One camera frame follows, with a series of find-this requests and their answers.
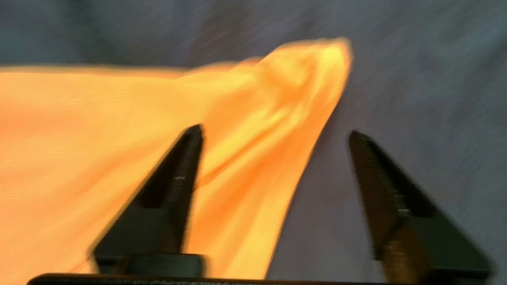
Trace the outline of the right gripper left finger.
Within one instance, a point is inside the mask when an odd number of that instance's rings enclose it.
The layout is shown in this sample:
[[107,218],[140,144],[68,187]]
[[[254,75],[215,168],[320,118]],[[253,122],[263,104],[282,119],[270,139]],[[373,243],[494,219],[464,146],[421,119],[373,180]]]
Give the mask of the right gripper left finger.
[[202,277],[203,258],[182,247],[203,150],[200,124],[184,130],[93,251],[100,274]]

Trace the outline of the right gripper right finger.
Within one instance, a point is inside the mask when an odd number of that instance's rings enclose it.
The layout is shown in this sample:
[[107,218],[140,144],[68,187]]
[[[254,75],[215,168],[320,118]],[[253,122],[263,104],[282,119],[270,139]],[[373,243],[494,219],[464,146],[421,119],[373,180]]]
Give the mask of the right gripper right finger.
[[485,283],[491,262],[366,134],[348,148],[374,259],[388,283]]

